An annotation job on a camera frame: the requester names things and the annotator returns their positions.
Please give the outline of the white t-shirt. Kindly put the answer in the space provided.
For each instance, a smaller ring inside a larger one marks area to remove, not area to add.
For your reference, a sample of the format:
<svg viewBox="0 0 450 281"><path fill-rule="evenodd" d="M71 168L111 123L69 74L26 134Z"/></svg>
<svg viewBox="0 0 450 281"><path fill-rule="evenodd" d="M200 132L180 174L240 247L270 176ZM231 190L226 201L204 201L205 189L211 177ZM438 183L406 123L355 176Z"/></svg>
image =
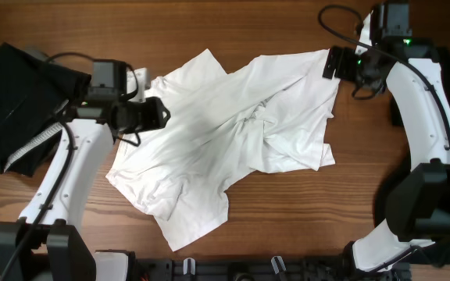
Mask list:
<svg viewBox="0 0 450 281"><path fill-rule="evenodd" d="M178 251L227 221L227 189L248 174L333 165L324 135L339 82L323 78L328 55L261 55L227 73L203 51L155 78L146 94L170 121L137 148L121 144L107 180Z"/></svg>

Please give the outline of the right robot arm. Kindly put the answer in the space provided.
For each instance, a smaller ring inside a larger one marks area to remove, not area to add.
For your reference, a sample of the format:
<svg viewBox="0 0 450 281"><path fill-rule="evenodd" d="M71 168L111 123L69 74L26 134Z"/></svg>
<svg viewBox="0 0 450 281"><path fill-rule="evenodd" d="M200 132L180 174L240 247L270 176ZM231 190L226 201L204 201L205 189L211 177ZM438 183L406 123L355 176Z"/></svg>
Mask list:
<svg viewBox="0 0 450 281"><path fill-rule="evenodd" d="M409 145L409 161L390 175L374 202L374 229L349 243L339 274L372 278L400 261L450 265L450 106L438 52L409 26L409 3L385 1L359 17L358 38L332 47L327 79L351 82L370 98L389 91Z"/></svg>

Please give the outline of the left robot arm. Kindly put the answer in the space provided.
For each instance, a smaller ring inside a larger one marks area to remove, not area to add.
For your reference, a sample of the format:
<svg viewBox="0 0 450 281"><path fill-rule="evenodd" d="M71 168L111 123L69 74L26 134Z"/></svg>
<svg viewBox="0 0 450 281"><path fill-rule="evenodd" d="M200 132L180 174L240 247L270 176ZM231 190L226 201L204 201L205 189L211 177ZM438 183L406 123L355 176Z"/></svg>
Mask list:
<svg viewBox="0 0 450 281"><path fill-rule="evenodd" d="M15 222L0 222L2 280L138 280L132 251L91 253L80 235L95 175L117 141L166 126L160 98L147 98L146 69L95 59L91 82L68 101L49 133L61 139L36 194Z"/></svg>

